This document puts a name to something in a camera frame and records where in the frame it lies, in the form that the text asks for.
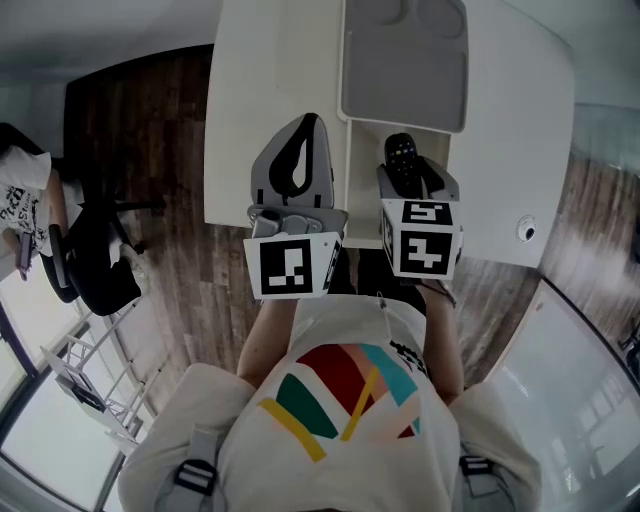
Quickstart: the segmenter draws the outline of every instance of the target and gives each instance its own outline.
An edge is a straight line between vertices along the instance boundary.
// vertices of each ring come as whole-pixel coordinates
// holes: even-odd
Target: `strap buckle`
[[[217,476],[216,468],[207,461],[189,459],[180,464],[173,482],[185,489],[204,496],[211,496],[213,495],[213,487]]]
[[[464,476],[490,475],[493,473],[493,462],[484,457],[466,455],[460,457],[460,468]]]

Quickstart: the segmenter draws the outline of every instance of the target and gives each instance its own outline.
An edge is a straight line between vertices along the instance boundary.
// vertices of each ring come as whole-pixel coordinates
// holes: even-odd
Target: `wooden floor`
[[[640,317],[640,265],[631,261],[640,179],[571,155],[540,269],[618,350]]]
[[[212,47],[139,59],[69,85],[65,156],[120,170],[128,199],[164,197],[163,216],[140,212],[130,230],[149,242],[151,299],[161,339],[146,357],[168,360],[153,391],[161,408],[189,364],[234,370],[257,305],[242,240],[245,230],[204,223],[203,159]],[[572,158],[561,212],[542,271],[612,342],[640,313],[640,267],[626,263],[640,200],[629,174]],[[481,381],[502,353],[541,279],[535,269],[463,258],[459,300],[467,384]],[[133,352],[126,346],[125,351]],[[148,371],[136,361],[136,369]]]

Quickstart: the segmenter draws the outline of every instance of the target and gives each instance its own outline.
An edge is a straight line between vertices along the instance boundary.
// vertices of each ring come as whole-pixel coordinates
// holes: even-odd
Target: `gray tray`
[[[354,119],[459,133],[468,37],[460,0],[345,0],[342,110]]]

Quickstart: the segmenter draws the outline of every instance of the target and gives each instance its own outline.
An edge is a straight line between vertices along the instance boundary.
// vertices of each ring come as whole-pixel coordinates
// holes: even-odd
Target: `backpack strap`
[[[462,446],[454,512],[517,512],[521,484],[505,468],[485,457],[470,455]]]
[[[215,468],[220,432],[194,426],[187,460],[173,476],[173,489],[166,497],[167,512],[213,510],[213,491],[218,478]]]

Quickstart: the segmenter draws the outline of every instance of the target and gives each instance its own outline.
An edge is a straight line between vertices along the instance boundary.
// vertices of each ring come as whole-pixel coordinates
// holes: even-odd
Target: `white desk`
[[[467,17],[467,125],[451,137],[448,157],[460,184],[464,254],[535,267],[553,227],[570,149],[569,48],[500,0],[467,2]],[[362,141],[337,116],[341,25],[342,0],[225,2],[207,109],[207,222],[249,225],[253,161],[305,112],[316,112],[327,126],[336,208],[346,204],[347,161],[366,164],[362,172],[375,165],[377,155],[359,152]],[[369,176],[349,177],[352,184],[358,180],[368,183]],[[367,227],[361,230],[362,219],[352,217],[345,245],[376,246],[375,187],[357,195]],[[355,205],[346,206],[354,213]],[[538,230],[523,244],[516,226],[526,215],[535,217]]]

